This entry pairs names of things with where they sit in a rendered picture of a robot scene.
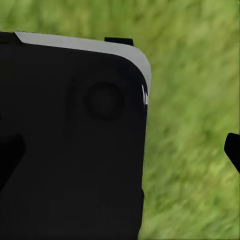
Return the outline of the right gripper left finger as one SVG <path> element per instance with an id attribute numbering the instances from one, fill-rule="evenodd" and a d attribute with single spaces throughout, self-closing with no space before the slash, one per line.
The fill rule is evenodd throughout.
<path id="1" fill-rule="evenodd" d="M 0 193 L 26 152 L 22 133 L 0 138 Z"/>

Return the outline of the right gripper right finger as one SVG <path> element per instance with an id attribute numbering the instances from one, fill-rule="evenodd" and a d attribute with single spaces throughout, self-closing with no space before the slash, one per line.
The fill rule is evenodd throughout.
<path id="1" fill-rule="evenodd" d="M 240 173 L 240 135 L 235 133 L 228 133 L 224 151 Z"/>

